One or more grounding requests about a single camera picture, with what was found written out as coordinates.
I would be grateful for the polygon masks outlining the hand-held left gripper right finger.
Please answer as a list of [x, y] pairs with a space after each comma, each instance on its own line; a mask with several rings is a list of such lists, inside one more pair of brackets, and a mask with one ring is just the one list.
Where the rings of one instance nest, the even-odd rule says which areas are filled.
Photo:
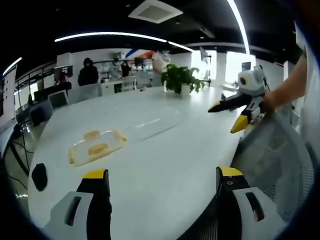
[[274, 240], [285, 228], [275, 203], [236, 168], [216, 168], [216, 197], [219, 240]]

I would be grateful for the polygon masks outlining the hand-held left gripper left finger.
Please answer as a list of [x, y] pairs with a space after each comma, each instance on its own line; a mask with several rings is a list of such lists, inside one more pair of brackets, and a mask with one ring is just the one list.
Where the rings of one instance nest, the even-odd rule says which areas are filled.
[[68, 192], [50, 211], [42, 229], [50, 240], [110, 240], [109, 172], [88, 172], [76, 191]]

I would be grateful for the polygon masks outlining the person's right hand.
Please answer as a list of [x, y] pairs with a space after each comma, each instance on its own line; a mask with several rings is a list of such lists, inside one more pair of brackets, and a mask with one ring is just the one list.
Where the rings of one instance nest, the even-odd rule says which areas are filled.
[[260, 108], [266, 113], [274, 112], [277, 109], [277, 98], [275, 91], [265, 92]]

